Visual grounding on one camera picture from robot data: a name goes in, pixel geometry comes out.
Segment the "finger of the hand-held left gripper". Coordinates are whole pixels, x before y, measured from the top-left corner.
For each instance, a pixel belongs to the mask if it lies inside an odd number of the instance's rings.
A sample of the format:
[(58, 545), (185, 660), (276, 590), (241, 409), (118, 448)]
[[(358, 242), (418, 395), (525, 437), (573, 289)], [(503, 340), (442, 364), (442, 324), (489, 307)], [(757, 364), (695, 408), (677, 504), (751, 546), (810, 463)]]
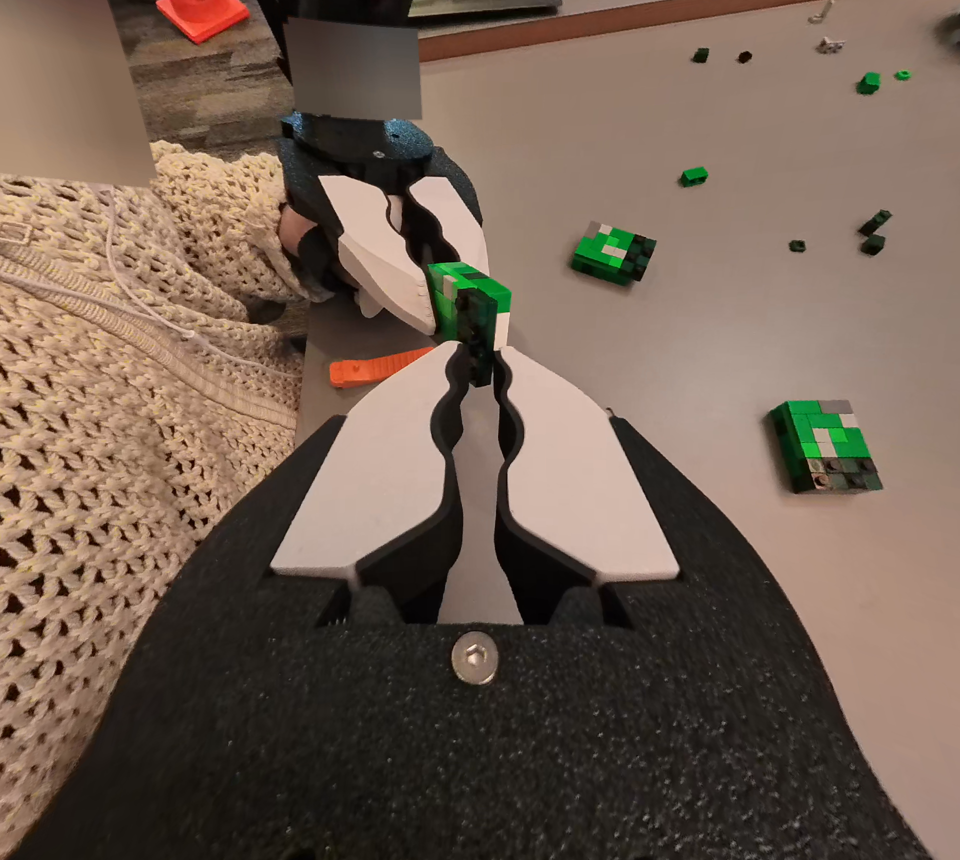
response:
[(404, 324), (432, 336), (437, 323), (426, 275), (390, 222), (388, 195), (343, 175), (324, 175), (319, 183), (342, 227), (338, 258), (358, 286), (356, 303), (361, 314), (370, 319), (387, 310)]
[(405, 240), (414, 262), (462, 262), (490, 272), (482, 224), (447, 177), (427, 175), (405, 192)]

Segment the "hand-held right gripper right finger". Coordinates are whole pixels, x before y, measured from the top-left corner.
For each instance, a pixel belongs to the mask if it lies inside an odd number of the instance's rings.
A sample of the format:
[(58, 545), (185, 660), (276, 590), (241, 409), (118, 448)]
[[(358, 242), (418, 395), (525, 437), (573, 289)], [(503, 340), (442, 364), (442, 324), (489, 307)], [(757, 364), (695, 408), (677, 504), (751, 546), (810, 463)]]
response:
[(569, 590), (671, 582), (680, 566), (615, 418), (514, 347), (494, 359), (499, 406), (494, 549), (522, 622)]

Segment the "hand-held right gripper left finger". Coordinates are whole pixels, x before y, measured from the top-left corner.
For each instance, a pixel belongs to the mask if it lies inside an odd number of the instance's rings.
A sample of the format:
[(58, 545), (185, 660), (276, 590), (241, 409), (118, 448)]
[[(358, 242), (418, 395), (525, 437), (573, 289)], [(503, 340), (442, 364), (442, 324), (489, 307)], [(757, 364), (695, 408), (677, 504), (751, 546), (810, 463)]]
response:
[(331, 445), (271, 571), (382, 588), (407, 623), (436, 623), (463, 543), (465, 394), (466, 346), (449, 340), (325, 425)]

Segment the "green lego block assembly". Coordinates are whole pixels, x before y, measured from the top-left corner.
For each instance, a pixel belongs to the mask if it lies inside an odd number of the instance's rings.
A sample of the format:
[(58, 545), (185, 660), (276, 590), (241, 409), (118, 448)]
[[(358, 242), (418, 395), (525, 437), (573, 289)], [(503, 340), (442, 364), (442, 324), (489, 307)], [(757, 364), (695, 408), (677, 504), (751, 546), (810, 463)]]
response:
[(508, 342), (512, 292), (486, 272), (465, 262), (426, 266), (437, 335), (464, 344), (470, 360), (470, 383), (492, 383), (494, 357)]

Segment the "person's left forearm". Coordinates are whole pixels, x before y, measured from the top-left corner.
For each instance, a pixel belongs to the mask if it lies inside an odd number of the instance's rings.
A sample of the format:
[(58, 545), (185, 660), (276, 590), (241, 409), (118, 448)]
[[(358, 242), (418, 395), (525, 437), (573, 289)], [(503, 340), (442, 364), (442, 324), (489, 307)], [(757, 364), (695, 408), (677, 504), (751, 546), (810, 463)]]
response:
[(225, 161), (180, 144), (150, 144), (152, 193), (171, 216), (190, 268), (256, 323), (270, 304), (285, 309), (331, 298), (280, 237), (286, 194), (279, 158), (268, 152)]

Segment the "flat green lego panel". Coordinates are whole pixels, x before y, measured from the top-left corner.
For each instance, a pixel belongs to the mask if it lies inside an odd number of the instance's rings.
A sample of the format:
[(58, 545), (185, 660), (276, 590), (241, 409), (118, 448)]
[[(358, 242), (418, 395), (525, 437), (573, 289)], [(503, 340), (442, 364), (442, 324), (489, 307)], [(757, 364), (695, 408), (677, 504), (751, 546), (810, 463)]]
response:
[(849, 400), (785, 400), (766, 419), (793, 494), (882, 491), (878, 466)]
[(575, 273), (629, 287), (644, 278), (657, 241), (593, 221), (574, 248), (569, 266)]

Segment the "person's left hand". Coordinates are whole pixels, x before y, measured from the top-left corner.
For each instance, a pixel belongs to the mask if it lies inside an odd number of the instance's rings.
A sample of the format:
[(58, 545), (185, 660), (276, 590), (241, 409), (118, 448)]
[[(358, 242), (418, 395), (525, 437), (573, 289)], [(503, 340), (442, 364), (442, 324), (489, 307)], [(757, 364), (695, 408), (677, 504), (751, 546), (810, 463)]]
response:
[(278, 238), (283, 250), (295, 257), (300, 256), (300, 245), (317, 224), (298, 213), (290, 204), (284, 204), (278, 224)]

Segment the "orange brick separator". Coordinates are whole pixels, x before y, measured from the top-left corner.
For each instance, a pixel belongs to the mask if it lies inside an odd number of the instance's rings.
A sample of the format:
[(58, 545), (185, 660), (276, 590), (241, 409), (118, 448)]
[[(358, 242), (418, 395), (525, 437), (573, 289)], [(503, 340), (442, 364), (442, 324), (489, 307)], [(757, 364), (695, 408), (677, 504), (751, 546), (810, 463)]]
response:
[(432, 346), (358, 360), (344, 359), (329, 365), (329, 382), (336, 389), (352, 389), (383, 382), (432, 352)]

